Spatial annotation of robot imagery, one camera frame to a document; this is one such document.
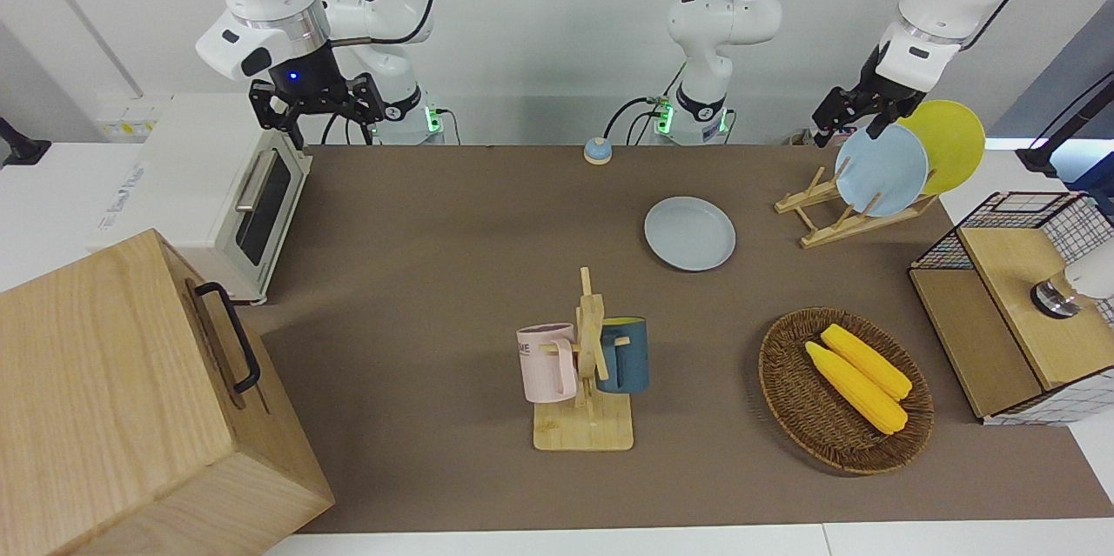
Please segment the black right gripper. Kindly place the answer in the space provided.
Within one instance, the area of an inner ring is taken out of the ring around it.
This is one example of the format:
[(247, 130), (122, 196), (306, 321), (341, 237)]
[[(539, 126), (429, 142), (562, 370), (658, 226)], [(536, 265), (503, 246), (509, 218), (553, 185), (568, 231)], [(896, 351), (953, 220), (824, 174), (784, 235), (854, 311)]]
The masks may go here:
[(253, 79), (250, 103), (264, 131), (285, 133), (295, 148), (304, 148), (299, 117), (309, 104), (311, 113), (325, 111), (328, 104), (345, 104), (346, 119), (359, 126), (365, 144), (374, 143), (377, 123), (385, 120), (385, 101), (370, 74), (346, 81), (339, 72), (330, 43), (268, 69), (271, 82)]

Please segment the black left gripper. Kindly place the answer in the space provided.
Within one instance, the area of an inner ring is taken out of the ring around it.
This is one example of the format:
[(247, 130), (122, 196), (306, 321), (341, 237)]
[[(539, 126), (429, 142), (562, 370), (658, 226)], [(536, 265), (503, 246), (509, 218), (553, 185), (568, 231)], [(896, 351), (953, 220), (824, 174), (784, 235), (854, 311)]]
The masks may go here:
[(922, 91), (880, 76), (876, 68), (878, 60), (867, 60), (856, 88), (832, 88), (818, 104), (813, 111), (815, 146), (825, 147), (836, 131), (867, 113), (874, 113), (874, 119), (867, 125), (867, 133), (871, 139), (878, 139), (889, 125), (911, 115), (924, 103)]

